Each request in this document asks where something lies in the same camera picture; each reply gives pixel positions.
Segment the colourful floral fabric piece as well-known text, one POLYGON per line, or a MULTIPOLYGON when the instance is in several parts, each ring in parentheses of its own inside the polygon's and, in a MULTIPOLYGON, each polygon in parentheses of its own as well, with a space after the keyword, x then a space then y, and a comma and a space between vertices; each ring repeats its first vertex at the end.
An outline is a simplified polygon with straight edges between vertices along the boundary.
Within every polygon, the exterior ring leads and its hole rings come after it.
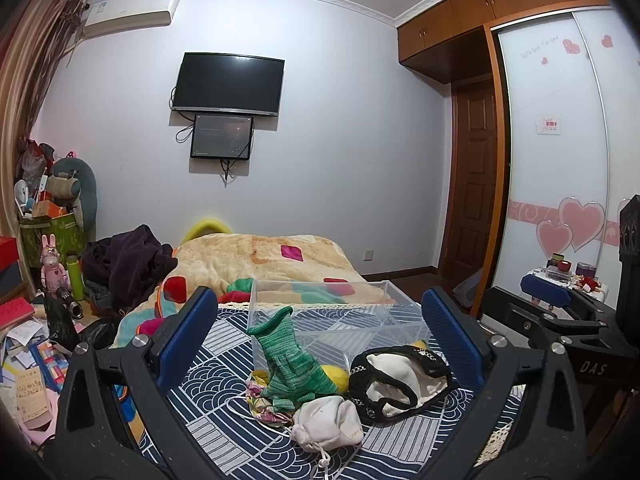
POLYGON ((291 428, 297 422, 296 396, 280 377, 270 385, 266 370, 252 370, 246 381, 245 400, 250 414, 272 428, 291 428))

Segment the black and white fabric mask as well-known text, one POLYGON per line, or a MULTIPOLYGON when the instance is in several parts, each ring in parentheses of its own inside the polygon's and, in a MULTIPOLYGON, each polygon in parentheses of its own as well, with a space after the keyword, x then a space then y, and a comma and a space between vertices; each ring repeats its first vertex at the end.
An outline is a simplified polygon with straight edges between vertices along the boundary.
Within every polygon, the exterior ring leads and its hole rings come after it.
POLYGON ((365 422, 391 424, 424 413, 457 388, 449 365, 437 353, 406 344, 356 356, 347 395, 365 422))

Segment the green knitted sock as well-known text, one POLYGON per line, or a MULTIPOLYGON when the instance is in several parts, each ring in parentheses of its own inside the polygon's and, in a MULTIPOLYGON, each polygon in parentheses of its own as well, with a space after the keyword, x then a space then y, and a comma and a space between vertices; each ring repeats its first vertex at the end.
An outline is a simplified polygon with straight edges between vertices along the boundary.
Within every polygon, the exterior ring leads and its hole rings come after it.
POLYGON ((337 394, 320 363, 297 342, 292 313, 292 307, 283 307, 247 330, 262 348, 268 367, 269 382, 262 396, 277 413, 293 413, 306 402, 337 394))

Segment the yellow foam ball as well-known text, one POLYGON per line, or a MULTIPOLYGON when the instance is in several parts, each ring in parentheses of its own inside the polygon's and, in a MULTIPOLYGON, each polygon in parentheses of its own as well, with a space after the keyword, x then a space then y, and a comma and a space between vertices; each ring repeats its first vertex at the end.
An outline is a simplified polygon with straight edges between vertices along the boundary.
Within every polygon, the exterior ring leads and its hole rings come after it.
POLYGON ((336 387, 336 393, 341 396, 348 391, 349 372, 335 365, 324 364, 321 369, 331 379, 336 387))

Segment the brown wooden door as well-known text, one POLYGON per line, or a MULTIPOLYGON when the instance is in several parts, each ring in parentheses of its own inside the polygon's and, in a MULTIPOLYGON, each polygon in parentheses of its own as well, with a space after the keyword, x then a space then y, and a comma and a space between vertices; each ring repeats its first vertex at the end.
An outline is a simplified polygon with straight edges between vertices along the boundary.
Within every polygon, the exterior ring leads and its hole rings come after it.
POLYGON ((454 86, 454 135, 439 271, 458 284, 483 266, 496 186, 495 88, 489 78, 454 86))

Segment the blue patterned bed cloth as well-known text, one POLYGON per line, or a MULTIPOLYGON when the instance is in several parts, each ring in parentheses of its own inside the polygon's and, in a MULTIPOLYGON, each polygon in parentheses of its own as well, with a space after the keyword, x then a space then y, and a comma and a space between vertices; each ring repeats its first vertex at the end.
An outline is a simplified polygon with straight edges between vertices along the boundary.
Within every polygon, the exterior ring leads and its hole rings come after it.
POLYGON ((473 400, 454 389, 425 412, 368 425, 346 396, 322 396, 269 422, 246 328, 222 309, 186 376, 167 400, 229 479, 411 479, 444 445, 473 400))

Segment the wooden wardrobe with sliding doors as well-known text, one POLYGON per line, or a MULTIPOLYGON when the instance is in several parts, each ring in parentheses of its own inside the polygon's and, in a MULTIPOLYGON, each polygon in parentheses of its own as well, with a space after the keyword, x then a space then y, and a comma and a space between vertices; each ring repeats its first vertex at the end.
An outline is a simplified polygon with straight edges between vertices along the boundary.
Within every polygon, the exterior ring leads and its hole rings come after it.
MULTIPOLYGON (((494 209, 466 304, 553 257, 567 281, 616 304, 620 211, 639 191, 639 39, 608 0, 423 0, 396 20, 405 68, 450 93, 489 78, 497 127, 494 209)), ((442 242, 437 267, 439 270, 442 242)))

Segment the dark purple clothing pile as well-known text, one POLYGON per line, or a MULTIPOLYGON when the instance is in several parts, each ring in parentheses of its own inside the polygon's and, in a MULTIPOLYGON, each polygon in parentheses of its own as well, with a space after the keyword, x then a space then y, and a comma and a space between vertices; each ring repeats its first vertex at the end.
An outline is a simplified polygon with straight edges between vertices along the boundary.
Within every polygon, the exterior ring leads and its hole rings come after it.
POLYGON ((84 292, 99 312, 125 315, 145 302, 178 266, 174 248, 146 224, 90 242, 80 259, 84 292))

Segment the green water bottle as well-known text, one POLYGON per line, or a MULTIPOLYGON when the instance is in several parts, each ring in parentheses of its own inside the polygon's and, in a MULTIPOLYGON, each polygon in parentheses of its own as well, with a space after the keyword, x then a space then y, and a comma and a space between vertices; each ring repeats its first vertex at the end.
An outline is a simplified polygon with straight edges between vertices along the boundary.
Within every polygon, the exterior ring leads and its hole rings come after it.
POLYGON ((80 259, 76 252, 69 252, 66 256, 66 270, 70 279, 70 290, 76 301, 82 301, 84 294, 84 279, 82 278, 80 259))

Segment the clear plastic storage box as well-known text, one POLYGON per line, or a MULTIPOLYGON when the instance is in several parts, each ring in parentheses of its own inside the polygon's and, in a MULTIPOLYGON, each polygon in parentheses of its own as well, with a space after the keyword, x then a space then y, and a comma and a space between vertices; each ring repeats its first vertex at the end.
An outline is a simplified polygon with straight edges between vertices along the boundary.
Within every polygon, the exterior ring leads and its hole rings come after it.
POLYGON ((390 281, 256 281, 247 326, 264 324, 284 307, 292 309, 296 341, 322 365, 349 370, 362 352, 417 341, 436 348, 420 304, 390 281))

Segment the red box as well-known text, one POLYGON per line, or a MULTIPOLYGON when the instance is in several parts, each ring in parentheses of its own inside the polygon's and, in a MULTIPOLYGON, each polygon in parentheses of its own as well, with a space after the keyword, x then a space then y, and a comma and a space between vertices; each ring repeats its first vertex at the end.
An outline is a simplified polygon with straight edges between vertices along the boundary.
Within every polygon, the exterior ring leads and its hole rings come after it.
POLYGON ((0 236, 0 271, 3 272, 18 261, 15 237, 0 236))

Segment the yellow chair back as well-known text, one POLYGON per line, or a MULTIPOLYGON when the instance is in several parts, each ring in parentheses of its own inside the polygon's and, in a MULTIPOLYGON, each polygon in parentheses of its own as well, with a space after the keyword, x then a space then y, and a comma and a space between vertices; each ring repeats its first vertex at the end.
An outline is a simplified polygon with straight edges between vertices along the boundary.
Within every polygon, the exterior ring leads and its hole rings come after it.
POLYGON ((231 234, 231 229, 221 222, 220 220, 214 218, 207 218, 200 220, 191 226, 189 231, 186 232, 186 235, 182 239, 182 244, 186 244, 190 242, 190 240, 195 240, 204 235, 208 234, 231 234))

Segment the striped brown curtain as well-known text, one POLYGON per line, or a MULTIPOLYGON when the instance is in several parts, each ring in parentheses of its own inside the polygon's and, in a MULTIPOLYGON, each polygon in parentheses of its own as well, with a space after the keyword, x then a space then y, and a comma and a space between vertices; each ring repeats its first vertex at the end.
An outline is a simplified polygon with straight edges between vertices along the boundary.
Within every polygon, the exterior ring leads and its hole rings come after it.
POLYGON ((64 50, 88 0, 22 0, 1 34, 1 234, 20 237, 13 185, 64 50))

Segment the white air conditioner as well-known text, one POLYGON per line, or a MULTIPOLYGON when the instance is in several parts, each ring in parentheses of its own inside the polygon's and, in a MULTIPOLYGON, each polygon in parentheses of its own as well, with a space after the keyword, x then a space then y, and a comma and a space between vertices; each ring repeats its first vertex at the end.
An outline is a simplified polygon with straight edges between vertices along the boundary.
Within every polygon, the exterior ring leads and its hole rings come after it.
POLYGON ((86 38, 168 26, 180 0, 104 0, 93 3, 85 22, 86 38))

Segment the black wall television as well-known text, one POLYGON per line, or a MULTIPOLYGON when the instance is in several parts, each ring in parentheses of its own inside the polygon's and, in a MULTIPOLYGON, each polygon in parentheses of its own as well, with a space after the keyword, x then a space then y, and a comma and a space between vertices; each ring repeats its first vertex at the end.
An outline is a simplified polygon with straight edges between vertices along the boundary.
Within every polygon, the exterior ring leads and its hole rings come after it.
POLYGON ((277 117, 285 62, 280 58, 186 52, 171 100, 175 112, 277 117))

